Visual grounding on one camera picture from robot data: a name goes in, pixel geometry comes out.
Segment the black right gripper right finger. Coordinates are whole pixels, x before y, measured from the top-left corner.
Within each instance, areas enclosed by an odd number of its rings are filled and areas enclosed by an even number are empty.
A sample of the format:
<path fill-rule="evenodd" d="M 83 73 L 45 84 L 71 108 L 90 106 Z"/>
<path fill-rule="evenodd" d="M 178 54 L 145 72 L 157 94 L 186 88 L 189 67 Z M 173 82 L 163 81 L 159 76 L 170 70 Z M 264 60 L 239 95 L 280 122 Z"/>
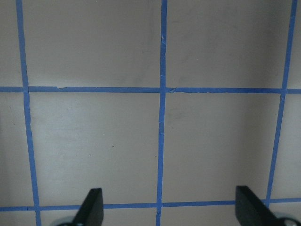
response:
<path fill-rule="evenodd" d="M 248 186 L 236 186 L 235 216 L 241 226 L 278 226 L 278 218 Z"/>

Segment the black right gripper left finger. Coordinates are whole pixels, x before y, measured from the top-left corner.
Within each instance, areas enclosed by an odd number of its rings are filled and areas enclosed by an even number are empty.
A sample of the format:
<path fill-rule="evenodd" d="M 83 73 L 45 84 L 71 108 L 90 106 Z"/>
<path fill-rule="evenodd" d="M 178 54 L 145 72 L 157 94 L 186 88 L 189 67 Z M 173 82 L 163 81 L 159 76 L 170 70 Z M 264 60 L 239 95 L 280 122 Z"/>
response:
<path fill-rule="evenodd" d="M 101 226 L 103 223 L 103 193 L 93 188 L 87 194 L 79 211 L 71 222 L 72 226 Z"/>

